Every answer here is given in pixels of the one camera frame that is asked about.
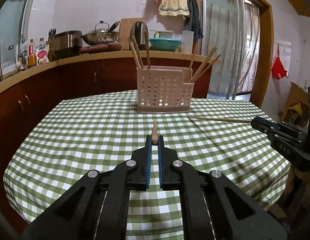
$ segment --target green checkered tablecloth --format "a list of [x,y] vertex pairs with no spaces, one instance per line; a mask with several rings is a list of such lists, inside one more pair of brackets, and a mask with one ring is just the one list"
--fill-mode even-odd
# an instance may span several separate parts
[[[268,118],[247,101],[193,98],[190,113],[139,114],[136,91],[60,102],[33,129],[9,163],[4,183],[12,207],[33,221],[88,170],[101,172],[145,144],[157,120],[165,146],[199,171],[222,171],[263,208],[282,194],[289,163],[250,124],[195,120],[186,115]],[[159,188],[157,147],[147,192],[131,191],[128,239],[183,239],[178,191]]]

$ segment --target wooden chopstick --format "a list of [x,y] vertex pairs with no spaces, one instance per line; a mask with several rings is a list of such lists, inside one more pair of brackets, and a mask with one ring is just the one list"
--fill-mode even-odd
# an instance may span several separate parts
[[196,78],[193,79],[193,83],[196,82],[197,79],[199,79],[202,75],[204,75],[204,73],[210,69],[210,67],[220,58],[221,54],[219,54],[209,65],[207,68],[205,68]]
[[196,45],[195,45],[195,48],[194,48],[194,53],[193,53],[193,56],[192,56],[192,59],[191,59],[190,66],[188,67],[187,75],[184,78],[185,82],[189,82],[191,80],[191,78],[192,78],[190,75],[191,75],[191,70],[192,70],[192,65],[194,63],[195,55],[197,53],[197,45],[198,45],[198,41],[196,42]]
[[133,54],[133,58],[135,60],[135,64],[136,64],[136,67],[141,69],[141,66],[138,62],[138,58],[137,58],[137,55],[136,55],[136,51],[134,49],[134,45],[133,43],[131,42],[131,40],[129,39],[129,37],[127,38],[128,39],[128,44],[129,44],[129,47],[131,48],[131,51],[132,51],[132,54]]
[[157,136],[157,122],[154,121],[153,129],[152,129],[152,142],[157,145],[158,143],[158,136]]
[[139,49],[138,49],[138,45],[137,45],[135,36],[133,36],[133,41],[132,41],[132,42],[133,42],[133,45],[134,45],[134,47],[135,47],[135,51],[136,51],[136,53],[137,53],[137,58],[138,58],[138,60],[139,60],[139,64],[141,65],[141,68],[143,68],[143,67],[144,67],[144,64],[143,64],[141,55],[140,55],[140,53],[139,53]]
[[216,49],[217,49],[216,47],[212,48],[212,50],[210,51],[210,53],[208,54],[208,56],[206,57],[204,62],[199,66],[198,70],[195,72],[195,74],[191,78],[190,82],[192,82],[193,79],[202,72],[202,70],[205,68],[205,66],[207,65],[208,61],[211,59],[211,57],[214,54],[214,52],[216,51]]
[[147,31],[144,31],[144,38],[145,38],[147,65],[148,65],[148,69],[150,69],[151,68],[151,59],[150,59],[149,38],[148,38],[148,32]]
[[224,118],[208,118],[208,117],[200,117],[200,116],[194,116],[194,115],[187,115],[189,119],[195,118],[195,119],[201,119],[201,120],[207,120],[207,121],[221,121],[221,122],[240,122],[240,123],[250,123],[251,120],[237,120],[237,119],[224,119]]

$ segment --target scissors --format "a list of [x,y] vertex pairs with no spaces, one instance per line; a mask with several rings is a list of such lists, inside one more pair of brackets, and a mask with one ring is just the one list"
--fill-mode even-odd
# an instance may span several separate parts
[[55,34],[56,34],[56,29],[55,28],[54,29],[50,29],[49,30],[49,39],[48,39],[48,41],[51,41]]

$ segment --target cutting board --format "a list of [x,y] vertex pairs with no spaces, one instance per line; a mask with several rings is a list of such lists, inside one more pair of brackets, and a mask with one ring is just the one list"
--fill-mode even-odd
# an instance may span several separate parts
[[124,50],[129,50],[129,43],[127,38],[131,32],[131,28],[135,22],[145,22],[144,18],[124,18],[120,20],[119,26],[119,43],[124,46]]

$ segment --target wooden door frame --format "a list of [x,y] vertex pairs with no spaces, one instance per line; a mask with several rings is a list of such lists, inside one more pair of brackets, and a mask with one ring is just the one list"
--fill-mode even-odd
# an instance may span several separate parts
[[260,108],[267,90],[273,62],[274,22],[271,5],[265,0],[256,1],[259,3],[260,16],[259,57],[255,82],[249,101]]

